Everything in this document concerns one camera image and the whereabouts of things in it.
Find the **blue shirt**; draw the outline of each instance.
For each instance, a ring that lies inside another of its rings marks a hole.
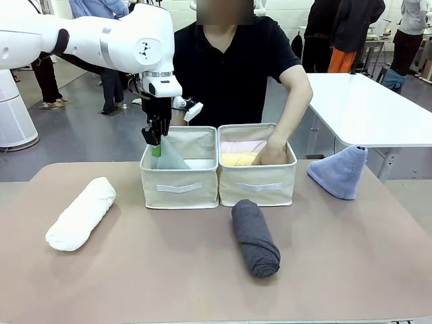
[[[92,16],[100,18],[122,18],[129,14],[123,0],[69,0],[74,18]]]

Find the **dark gray rolled towel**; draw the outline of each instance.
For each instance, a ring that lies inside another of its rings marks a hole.
[[[258,278],[277,273],[281,254],[257,204],[250,200],[239,201],[232,209],[232,220],[249,271]]]

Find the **basket handle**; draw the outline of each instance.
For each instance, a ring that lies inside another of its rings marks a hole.
[[[175,186],[164,186],[162,184],[156,185],[156,190],[159,192],[172,192],[174,194],[184,194],[185,192],[190,192],[196,189],[201,189],[203,187],[202,182],[197,182],[189,186],[175,187]]]
[[[242,184],[242,183],[236,184],[237,189],[250,191],[250,192],[276,191],[276,190],[282,190],[283,187],[284,187],[283,184],[260,184],[260,185]]]

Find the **storage bin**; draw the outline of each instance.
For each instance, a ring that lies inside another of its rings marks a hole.
[[[275,124],[246,124],[221,126],[219,142],[219,195],[223,206],[232,207],[242,199],[249,199],[260,207],[289,206],[296,175],[297,158],[287,143],[290,164],[230,167],[221,161],[222,142],[268,140]]]
[[[151,209],[209,209],[219,204],[217,131],[212,127],[170,127],[167,139],[191,167],[152,170],[151,147],[140,162],[146,206]]]

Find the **hand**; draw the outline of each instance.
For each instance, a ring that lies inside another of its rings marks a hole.
[[[269,140],[252,165],[289,164],[286,142]]]

